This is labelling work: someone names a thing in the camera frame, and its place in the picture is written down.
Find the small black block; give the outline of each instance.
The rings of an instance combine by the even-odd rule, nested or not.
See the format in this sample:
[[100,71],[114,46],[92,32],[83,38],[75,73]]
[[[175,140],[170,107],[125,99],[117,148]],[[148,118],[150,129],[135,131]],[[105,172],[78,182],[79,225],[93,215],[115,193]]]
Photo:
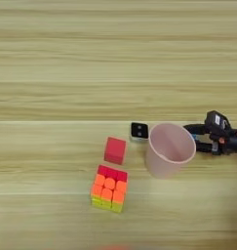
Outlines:
[[131,136],[137,139],[148,139],[148,126],[144,123],[133,122],[131,124]]

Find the wooden table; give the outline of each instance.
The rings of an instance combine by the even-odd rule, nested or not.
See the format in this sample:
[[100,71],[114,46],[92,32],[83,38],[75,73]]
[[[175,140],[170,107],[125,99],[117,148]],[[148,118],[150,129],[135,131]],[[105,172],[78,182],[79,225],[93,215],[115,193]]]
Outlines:
[[237,1],[1,0],[0,250],[237,250],[237,155],[163,181],[129,143],[124,213],[90,205],[108,136],[212,109],[237,127]]

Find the orange cube face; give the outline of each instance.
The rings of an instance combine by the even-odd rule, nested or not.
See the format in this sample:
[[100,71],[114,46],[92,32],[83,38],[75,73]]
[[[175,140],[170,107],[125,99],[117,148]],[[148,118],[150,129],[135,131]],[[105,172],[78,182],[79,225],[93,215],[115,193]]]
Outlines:
[[114,190],[114,193],[113,193],[113,202],[123,204],[124,203],[124,198],[125,197],[124,197],[124,193],[123,192]]
[[118,181],[116,183],[116,190],[121,191],[123,193],[126,193],[126,191],[127,191],[127,183],[124,183],[122,181]]
[[115,181],[114,181],[114,179],[112,179],[112,178],[107,178],[107,179],[105,180],[104,186],[105,186],[106,188],[109,188],[110,190],[114,190],[114,188],[115,188]]
[[91,191],[92,203],[95,207],[111,210],[116,213],[122,212],[127,191],[127,182],[118,181],[119,179],[115,178],[119,172],[121,171],[102,165],[99,166]]
[[105,183],[105,176],[97,174],[95,179],[95,184],[99,186],[103,186]]
[[102,187],[93,184],[92,190],[91,190],[91,196],[95,198],[101,198],[101,193],[102,193]]

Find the yellow cube face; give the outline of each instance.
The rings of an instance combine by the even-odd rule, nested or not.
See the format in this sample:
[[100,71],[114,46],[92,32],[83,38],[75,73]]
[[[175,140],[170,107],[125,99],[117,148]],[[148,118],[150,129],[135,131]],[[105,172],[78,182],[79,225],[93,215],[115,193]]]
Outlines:
[[92,205],[97,208],[102,208],[102,205],[100,202],[92,201]]
[[102,207],[106,208],[106,209],[110,209],[112,206],[111,201],[107,201],[107,200],[102,200],[101,201],[101,205]]
[[118,203],[112,203],[112,211],[116,212],[116,213],[121,213],[123,209],[123,205],[122,204],[118,204]]

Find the wood grain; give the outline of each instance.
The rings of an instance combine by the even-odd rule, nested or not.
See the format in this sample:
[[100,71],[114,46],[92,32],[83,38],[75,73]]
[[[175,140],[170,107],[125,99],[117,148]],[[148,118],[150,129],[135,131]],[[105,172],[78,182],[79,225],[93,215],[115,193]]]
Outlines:
[[0,1],[0,120],[237,120],[237,1]]

